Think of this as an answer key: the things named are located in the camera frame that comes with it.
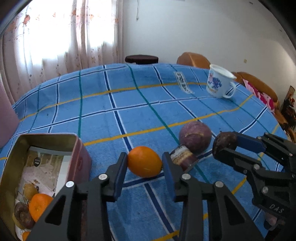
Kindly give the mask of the person's hand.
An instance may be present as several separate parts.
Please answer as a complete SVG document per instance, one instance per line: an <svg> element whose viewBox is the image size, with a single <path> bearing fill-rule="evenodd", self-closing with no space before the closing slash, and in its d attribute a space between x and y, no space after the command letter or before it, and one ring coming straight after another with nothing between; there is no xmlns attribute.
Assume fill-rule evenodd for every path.
<svg viewBox="0 0 296 241"><path fill-rule="evenodd" d="M277 226L278 218L268 212L264 213L264 218L264 228L266 230L274 230Z"/></svg>

